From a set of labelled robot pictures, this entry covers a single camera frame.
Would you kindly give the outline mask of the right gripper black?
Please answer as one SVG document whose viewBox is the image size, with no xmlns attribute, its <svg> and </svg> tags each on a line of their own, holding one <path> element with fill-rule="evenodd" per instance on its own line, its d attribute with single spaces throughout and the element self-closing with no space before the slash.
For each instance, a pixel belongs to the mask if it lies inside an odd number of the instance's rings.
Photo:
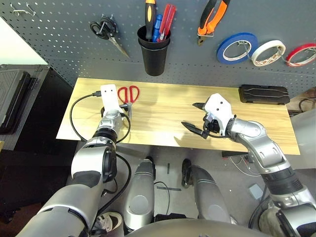
<svg viewBox="0 0 316 237">
<path fill-rule="evenodd" d="M 194 107 L 198 109 L 203 109 L 204 103 L 197 102 L 192 104 Z M 197 128 L 195 125 L 182 121 L 181 124 L 186 127 L 190 132 L 199 135 L 203 139 L 207 139 L 209 136 L 213 138 L 222 138 L 222 136 L 212 135 L 211 133 L 220 133 L 220 127 L 218 121 L 212 118 L 211 114 L 205 114 L 203 117 L 203 130 Z"/>
</svg>

